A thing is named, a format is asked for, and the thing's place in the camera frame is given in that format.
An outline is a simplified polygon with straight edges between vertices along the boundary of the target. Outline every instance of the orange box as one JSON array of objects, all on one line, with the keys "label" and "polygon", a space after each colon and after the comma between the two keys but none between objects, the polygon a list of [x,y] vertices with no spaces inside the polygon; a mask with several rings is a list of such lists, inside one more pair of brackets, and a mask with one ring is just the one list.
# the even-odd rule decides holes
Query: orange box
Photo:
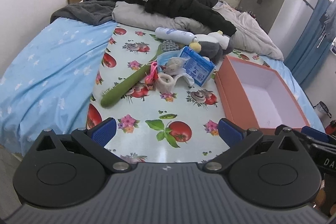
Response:
[{"label": "orange box", "polygon": [[226,56],[215,76],[226,118],[242,129],[273,135],[285,124],[301,131],[309,126],[292,92],[273,69]]}]

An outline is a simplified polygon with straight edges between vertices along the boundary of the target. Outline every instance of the blue bed sheet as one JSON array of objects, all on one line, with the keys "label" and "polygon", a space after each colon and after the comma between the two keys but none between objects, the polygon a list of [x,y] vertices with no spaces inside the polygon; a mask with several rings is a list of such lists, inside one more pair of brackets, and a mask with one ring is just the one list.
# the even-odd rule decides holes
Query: blue bed sheet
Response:
[{"label": "blue bed sheet", "polygon": [[271,59],[267,56],[261,56],[261,58],[274,70],[276,70],[283,80],[286,82],[287,86],[293,93],[297,102],[302,108],[302,111],[306,115],[310,127],[325,133],[323,124],[319,117],[316,115],[311,103],[309,102],[307,96],[303,92],[302,88],[299,86],[298,82],[294,79],[289,68],[285,66],[282,61]]},{"label": "blue bed sheet", "polygon": [[84,127],[97,71],[117,23],[58,18],[0,79],[0,143],[24,155],[44,128]]}]

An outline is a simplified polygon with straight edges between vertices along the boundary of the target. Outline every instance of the black jacket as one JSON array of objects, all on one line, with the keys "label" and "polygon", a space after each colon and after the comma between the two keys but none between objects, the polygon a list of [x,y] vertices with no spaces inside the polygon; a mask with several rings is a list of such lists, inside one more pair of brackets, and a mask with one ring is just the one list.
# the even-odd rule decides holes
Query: black jacket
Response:
[{"label": "black jacket", "polygon": [[113,0],[136,3],[145,7],[148,13],[175,17],[187,17],[208,26],[213,32],[222,31],[232,36],[236,32],[235,26],[224,19],[218,12],[212,10],[218,0]]}]

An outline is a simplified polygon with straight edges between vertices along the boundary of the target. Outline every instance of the blue tissue pack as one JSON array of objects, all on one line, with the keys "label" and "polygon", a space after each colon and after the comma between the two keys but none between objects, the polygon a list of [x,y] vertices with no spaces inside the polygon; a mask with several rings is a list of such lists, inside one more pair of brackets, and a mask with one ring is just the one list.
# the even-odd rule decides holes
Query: blue tissue pack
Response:
[{"label": "blue tissue pack", "polygon": [[195,84],[199,86],[203,86],[211,78],[216,67],[214,63],[204,59],[188,46],[181,50],[179,57],[189,58],[183,68],[187,71],[187,74],[194,78]]}]

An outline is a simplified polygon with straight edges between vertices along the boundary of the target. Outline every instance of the floor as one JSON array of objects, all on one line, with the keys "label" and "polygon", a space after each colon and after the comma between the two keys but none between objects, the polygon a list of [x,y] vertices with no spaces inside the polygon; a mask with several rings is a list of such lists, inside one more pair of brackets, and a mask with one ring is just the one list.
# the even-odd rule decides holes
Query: floor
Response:
[{"label": "floor", "polygon": [[13,213],[21,203],[17,198],[12,178],[20,161],[0,146],[0,218]]}]

